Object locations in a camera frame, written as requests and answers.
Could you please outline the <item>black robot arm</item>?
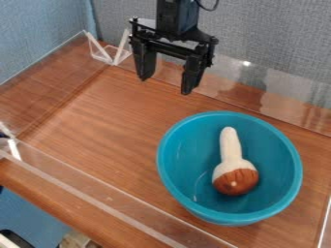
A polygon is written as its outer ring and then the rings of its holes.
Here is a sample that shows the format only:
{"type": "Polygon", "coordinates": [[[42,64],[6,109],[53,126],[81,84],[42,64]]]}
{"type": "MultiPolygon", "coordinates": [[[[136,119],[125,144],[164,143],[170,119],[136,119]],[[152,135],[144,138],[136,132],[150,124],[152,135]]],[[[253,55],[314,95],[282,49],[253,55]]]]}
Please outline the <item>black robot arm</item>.
{"type": "Polygon", "coordinates": [[[198,10],[208,10],[198,0],[156,0],[156,18],[129,20],[132,34],[129,45],[133,51],[136,72],[140,80],[152,77],[156,54],[161,53],[185,61],[181,94],[186,95],[198,86],[204,70],[212,66],[214,46],[218,39],[197,28],[198,10]]]}

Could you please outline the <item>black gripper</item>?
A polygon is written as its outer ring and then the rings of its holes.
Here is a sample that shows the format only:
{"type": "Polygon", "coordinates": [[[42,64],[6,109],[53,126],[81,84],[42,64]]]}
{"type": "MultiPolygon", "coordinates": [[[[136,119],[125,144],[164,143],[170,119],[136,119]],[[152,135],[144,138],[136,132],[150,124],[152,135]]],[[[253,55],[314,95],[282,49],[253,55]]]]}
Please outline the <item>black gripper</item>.
{"type": "Polygon", "coordinates": [[[154,73],[156,54],[161,53],[185,61],[181,94],[188,95],[198,86],[205,67],[212,65],[214,46],[218,40],[189,28],[181,35],[156,29],[152,19],[132,18],[129,45],[133,50],[136,72],[140,80],[146,80],[154,73]]]}

